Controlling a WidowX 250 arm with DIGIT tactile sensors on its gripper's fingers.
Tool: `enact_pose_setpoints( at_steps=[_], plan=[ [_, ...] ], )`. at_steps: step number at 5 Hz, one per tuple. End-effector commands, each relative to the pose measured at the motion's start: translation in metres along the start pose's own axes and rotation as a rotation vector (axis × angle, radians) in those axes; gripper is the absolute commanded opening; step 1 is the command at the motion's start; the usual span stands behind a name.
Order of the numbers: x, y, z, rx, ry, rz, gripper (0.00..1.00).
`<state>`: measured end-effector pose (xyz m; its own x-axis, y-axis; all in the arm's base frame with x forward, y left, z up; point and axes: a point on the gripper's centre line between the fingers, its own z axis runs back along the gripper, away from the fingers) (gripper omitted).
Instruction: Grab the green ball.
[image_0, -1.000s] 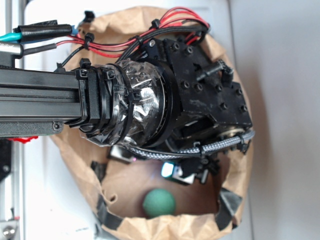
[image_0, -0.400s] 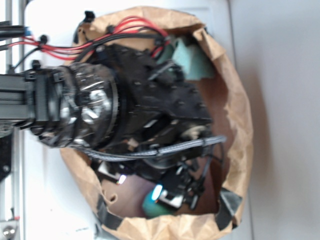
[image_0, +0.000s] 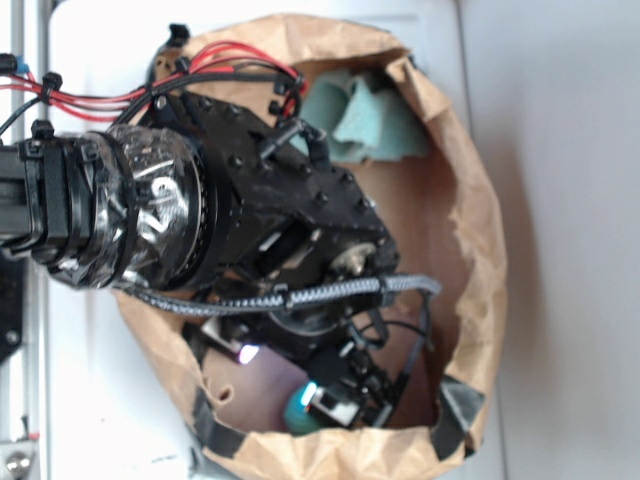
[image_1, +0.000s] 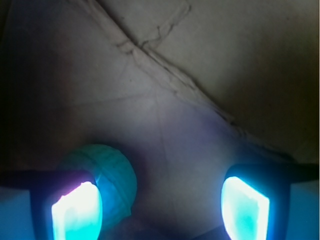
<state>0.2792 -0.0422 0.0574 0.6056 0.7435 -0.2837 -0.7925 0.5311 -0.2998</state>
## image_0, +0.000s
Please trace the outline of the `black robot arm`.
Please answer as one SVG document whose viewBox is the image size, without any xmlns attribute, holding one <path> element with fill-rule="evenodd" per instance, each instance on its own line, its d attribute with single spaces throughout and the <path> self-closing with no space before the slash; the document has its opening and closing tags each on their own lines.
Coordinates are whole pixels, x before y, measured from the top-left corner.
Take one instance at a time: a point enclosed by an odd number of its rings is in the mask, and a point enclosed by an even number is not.
<svg viewBox="0 0 640 480">
<path fill-rule="evenodd" d="M 248 363 L 261 347 L 303 369 L 323 422 L 386 424 L 401 386 L 354 317 L 396 290 L 399 254 L 321 131 L 192 93 L 136 125 L 58 136 L 35 122 L 1 150 L 1 246 L 77 289 L 118 288 L 204 319 Z"/>
</svg>

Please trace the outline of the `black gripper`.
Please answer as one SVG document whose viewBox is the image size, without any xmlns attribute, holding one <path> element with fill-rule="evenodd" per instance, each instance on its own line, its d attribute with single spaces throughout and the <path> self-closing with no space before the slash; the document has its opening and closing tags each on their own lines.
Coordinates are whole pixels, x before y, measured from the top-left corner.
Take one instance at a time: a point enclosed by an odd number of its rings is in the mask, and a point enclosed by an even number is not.
<svg viewBox="0 0 640 480">
<path fill-rule="evenodd" d="M 386 427 L 400 384 L 376 364 L 388 328 L 381 309 L 395 299 L 388 279 L 351 279 L 262 296 L 189 300 L 201 332 L 238 364 L 267 348 L 304 370 L 302 412 L 319 428 Z"/>
</svg>

